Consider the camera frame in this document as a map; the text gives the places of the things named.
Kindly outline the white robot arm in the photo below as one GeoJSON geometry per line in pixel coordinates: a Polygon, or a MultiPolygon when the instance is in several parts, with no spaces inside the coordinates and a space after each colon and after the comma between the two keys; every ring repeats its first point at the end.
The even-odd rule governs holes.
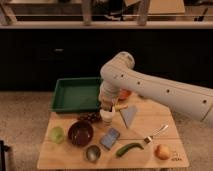
{"type": "Polygon", "coordinates": [[[133,56],[122,51],[102,66],[101,103],[114,102],[125,89],[213,127],[213,89],[136,72],[134,65],[133,56]]]}

